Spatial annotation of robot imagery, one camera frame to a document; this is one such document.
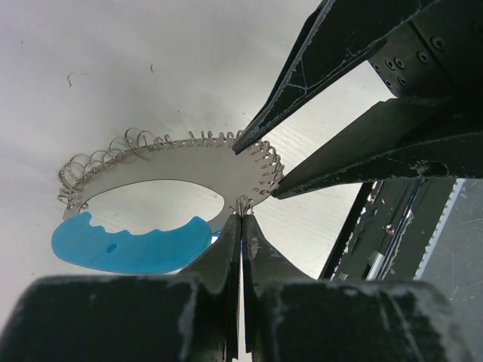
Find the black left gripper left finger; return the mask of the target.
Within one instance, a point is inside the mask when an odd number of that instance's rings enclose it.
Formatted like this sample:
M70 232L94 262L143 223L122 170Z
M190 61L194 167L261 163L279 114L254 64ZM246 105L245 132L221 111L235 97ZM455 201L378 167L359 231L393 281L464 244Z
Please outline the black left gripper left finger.
M235 360L241 220L175 275L38 279L11 313L11 360Z

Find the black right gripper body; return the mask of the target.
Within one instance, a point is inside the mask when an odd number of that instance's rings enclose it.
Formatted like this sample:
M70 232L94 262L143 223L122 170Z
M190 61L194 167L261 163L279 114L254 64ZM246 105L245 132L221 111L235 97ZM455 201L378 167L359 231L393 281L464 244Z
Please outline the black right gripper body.
M410 103L481 93L482 3L433 3L391 31L368 62L394 97Z

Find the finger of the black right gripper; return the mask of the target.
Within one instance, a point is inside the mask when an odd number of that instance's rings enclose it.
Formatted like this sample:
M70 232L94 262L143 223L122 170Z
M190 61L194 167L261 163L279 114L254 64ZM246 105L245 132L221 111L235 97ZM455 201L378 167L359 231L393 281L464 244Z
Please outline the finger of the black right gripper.
M292 198L383 180L482 177L482 98L379 102L279 183Z
M323 1L307 18L275 82L233 146L239 154L316 95L372 57L387 35L428 1Z

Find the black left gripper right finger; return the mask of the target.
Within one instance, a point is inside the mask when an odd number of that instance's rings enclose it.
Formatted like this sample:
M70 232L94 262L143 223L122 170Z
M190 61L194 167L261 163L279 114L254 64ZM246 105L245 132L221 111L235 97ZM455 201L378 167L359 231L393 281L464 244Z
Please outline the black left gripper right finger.
M315 280L241 221L245 347L255 361L469 361L449 301L421 281Z

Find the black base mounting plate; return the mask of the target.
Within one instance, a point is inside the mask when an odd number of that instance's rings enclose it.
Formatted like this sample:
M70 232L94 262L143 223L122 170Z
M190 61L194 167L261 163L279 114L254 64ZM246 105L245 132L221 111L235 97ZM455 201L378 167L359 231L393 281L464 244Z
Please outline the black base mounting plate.
M419 278L462 185L462 179L363 184L319 277L334 281Z

